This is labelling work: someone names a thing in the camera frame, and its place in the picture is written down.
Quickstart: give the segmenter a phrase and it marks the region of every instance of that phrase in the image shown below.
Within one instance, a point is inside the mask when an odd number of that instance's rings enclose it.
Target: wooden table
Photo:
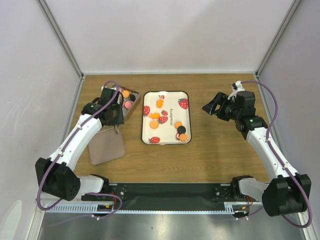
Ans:
[[[98,174],[111,182],[145,183],[226,183],[232,177],[252,175],[268,182],[267,172],[255,150],[236,130],[234,121],[210,116],[202,106],[217,92],[230,94],[235,81],[253,80],[252,74],[131,74],[88,75],[73,119],[73,126],[83,106],[101,94],[101,86],[115,80],[120,85],[138,91],[141,103],[130,119],[121,126],[126,156],[92,166],[89,151],[81,155],[75,169],[79,176]],[[245,86],[255,92],[256,114],[265,120],[266,114],[255,84]],[[143,96],[148,91],[183,90],[189,95],[192,141],[187,145],[145,145],[141,140]]]

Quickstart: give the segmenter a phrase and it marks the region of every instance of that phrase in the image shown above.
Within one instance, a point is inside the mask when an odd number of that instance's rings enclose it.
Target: wall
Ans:
[[[47,0],[85,73],[255,71],[293,0]]]
[[[35,0],[0,0],[0,239],[3,220],[20,221],[21,240],[35,211],[35,162],[61,143],[79,78]]]
[[[277,98],[275,122],[287,159],[312,181],[310,202],[320,226],[319,63],[320,1],[304,0],[262,71],[260,80]],[[274,113],[274,103],[268,96]]]

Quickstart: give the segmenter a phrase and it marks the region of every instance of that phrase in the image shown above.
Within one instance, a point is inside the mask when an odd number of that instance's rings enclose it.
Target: black circle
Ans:
[[[186,133],[186,128],[184,126],[178,127],[178,134],[185,134]]]
[[[136,100],[136,96],[133,94],[130,94],[129,99],[130,101],[134,102]]]

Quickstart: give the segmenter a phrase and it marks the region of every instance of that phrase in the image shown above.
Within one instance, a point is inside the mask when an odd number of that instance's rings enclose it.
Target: strawberry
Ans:
[[[148,116],[150,113],[150,107],[149,106],[144,106],[143,107],[143,116]]]
[[[160,142],[160,138],[157,136],[152,137],[148,140],[150,144],[158,144]]]
[[[189,101],[187,98],[181,98],[178,101],[180,107],[182,107],[183,109],[188,109],[189,107]]]
[[[178,132],[177,132],[176,135],[175,135],[175,140],[176,140],[176,141],[180,141],[179,133],[178,133]]]
[[[167,117],[167,116],[161,116],[161,117],[159,117],[159,119],[158,119],[158,122],[159,122],[160,124],[164,124],[166,121],[168,121],[168,117]]]
[[[161,112],[161,114],[162,114],[163,116],[168,116],[168,112],[165,111],[165,110],[163,110],[163,111]]]

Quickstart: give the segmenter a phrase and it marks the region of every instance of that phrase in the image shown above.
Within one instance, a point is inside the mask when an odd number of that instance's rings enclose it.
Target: purple cable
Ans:
[[[122,199],[120,197],[118,197],[117,195],[113,195],[113,194],[107,194],[107,193],[87,193],[88,195],[93,195],[93,196],[105,196],[105,197],[113,197],[113,198],[117,198],[120,202],[120,205],[118,206],[118,208],[110,213],[108,213],[107,215],[105,216],[93,216],[91,214],[83,214],[83,215],[79,215],[79,216],[75,216],[75,217],[72,217],[72,218],[69,218],[67,220],[64,220],[64,221],[60,221],[60,222],[57,222],[57,223],[54,223],[54,224],[50,224],[50,225],[47,225],[48,227],[55,227],[55,226],[58,226],[60,224],[64,224],[64,223],[67,223],[69,221],[72,221],[72,220],[75,220],[75,219],[79,219],[79,218],[83,218],[83,217],[92,217],[92,218],[95,218],[97,220],[100,220],[100,219],[105,219],[105,218],[108,218],[110,216],[112,216],[113,214],[115,214],[116,212],[118,212],[121,207],[122,207]]]
[[[115,89],[116,92],[112,95],[111,99],[101,108],[99,109],[97,112],[95,112],[93,115],[91,115],[90,117],[88,117],[85,121],[83,121],[83,123],[80,124],[80,127],[82,128],[88,121],[90,121],[91,119],[93,119],[95,116],[97,116],[99,113],[101,113],[103,110],[105,110],[110,104],[111,102],[116,98],[117,96],[117,91],[119,90],[119,86],[118,83],[116,81],[107,81],[103,87],[105,88],[107,86],[107,84],[109,83],[114,83],[115,84]],[[63,153],[66,148],[68,147],[68,145],[71,143],[71,141],[74,139],[74,137],[76,136],[76,134],[81,130],[81,128],[77,128],[72,135],[70,136],[70,138],[66,141],[65,145],[62,147],[61,152]],[[59,200],[57,200],[54,204],[52,204],[49,207],[43,207],[41,205],[41,191],[42,188],[44,187],[45,181],[51,171],[51,169],[54,167],[55,163],[59,160],[59,158],[61,157],[61,154],[58,154],[56,156],[56,158],[53,160],[53,162],[50,164],[50,166],[48,167],[48,169],[45,171],[43,178],[41,179],[41,182],[39,184],[39,189],[36,195],[36,204],[38,205],[38,208],[41,209],[42,211],[47,211],[52,209],[54,206],[56,206],[58,203],[60,203],[60,201],[62,200],[62,198],[60,198]]]
[[[272,146],[271,142],[269,141],[269,135],[270,135],[270,131],[271,131],[271,128],[272,126],[274,125],[275,123],[275,120],[276,120],[276,117],[278,115],[278,102],[277,102],[277,99],[276,99],[276,96],[274,95],[274,93],[271,91],[271,89],[269,87],[267,87],[265,84],[259,82],[259,81],[242,81],[241,84],[249,84],[249,83],[253,83],[253,84],[259,84],[261,86],[263,86],[265,89],[267,89],[267,91],[271,94],[272,98],[273,98],[273,101],[274,101],[274,105],[275,105],[275,112],[274,112],[274,116],[271,120],[271,123],[269,125],[269,127],[267,128],[266,130],[266,135],[265,135],[265,138],[267,140],[267,144],[269,146],[269,148],[271,149],[271,151],[273,152],[273,154],[275,155],[275,157],[278,159],[278,161],[281,163],[282,167],[285,166],[285,163],[284,161],[281,159],[281,157],[278,155],[278,153],[276,152],[276,150],[274,149],[274,147]],[[290,219],[288,219],[285,215],[283,215],[283,218],[285,220],[287,220],[290,224],[292,224],[293,226],[297,227],[297,228],[301,228],[301,229],[304,229],[304,228],[307,228],[311,225],[312,223],[312,218],[313,218],[313,214],[312,214],[312,210],[311,210],[311,205],[310,205],[310,202],[309,202],[309,199],[308,199],[308,196],[306,194],[306,192],[304,191],[304,189],[302,188],[302,186],[300,185],[300,183],[297,181],[297,179],[294,177],[294,175],[289,171],[289,169],[287,167],[284,168],[285,171],[289,174],[289,176],[292,178],[292,180],[294,181],[294,183],[296,184],[296,186],[298,187],[298,189],[300,190],[303,198],[304,198],[304,201],[306,203],[306,206],[307,206],[307,209],[308,209],[308,214],[309,214],[309,219],[307,221],[306,224],[304,225],[299,225],[299,224],[296,224],[294,222],[292,222]]]

